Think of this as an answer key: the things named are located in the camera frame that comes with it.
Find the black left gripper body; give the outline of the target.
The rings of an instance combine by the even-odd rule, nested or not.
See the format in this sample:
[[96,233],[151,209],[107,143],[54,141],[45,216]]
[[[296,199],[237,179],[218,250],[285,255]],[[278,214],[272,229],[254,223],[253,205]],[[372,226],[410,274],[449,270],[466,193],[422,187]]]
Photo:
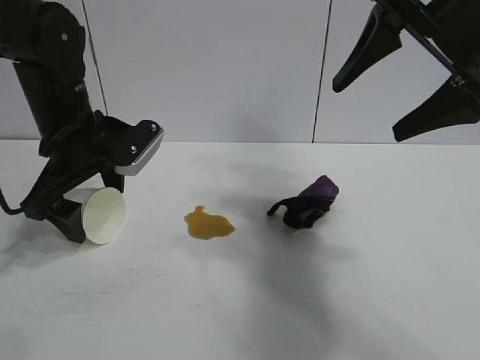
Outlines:
[[87,125],[55,147],[33,188],[20,203],[25,216],[44,220],[47,209],[68,191],[102,171],[114,170],[110,146],[117,142],[117,132],[126,128],[117,118],[95,111]]

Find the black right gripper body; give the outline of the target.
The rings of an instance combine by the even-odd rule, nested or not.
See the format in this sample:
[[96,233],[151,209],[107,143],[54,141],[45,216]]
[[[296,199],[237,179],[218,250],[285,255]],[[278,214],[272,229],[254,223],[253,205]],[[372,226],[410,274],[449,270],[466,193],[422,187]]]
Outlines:
[[478,1],[378,1],[454,77],[479,89]]

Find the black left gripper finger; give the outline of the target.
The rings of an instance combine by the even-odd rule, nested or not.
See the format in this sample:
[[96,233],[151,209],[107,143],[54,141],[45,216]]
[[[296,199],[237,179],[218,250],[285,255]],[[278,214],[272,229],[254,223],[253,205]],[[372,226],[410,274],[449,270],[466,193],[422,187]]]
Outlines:
[[103,184],[106,188],[115,188],[121,194],[124,193],[124,176],[117,174],[114,170],[102,171],[100,173]]
[[84,243],[86,233],[82,222],[82,204],[61,198],[47,209],[46,220],[70,242]]

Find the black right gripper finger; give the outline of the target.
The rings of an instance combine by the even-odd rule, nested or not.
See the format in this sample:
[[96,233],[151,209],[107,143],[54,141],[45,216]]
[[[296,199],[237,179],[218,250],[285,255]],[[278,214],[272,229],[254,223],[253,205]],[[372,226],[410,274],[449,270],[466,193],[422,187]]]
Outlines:
[[342,68],[332,80],[334,92],[342,92],[367,69],[402,47],[404,24],[391,10],[375,5],[366,25]]
[[479,89],[459,76],[450,76],[423,104],[393,127],[403,142],[442,128],[479,122]]

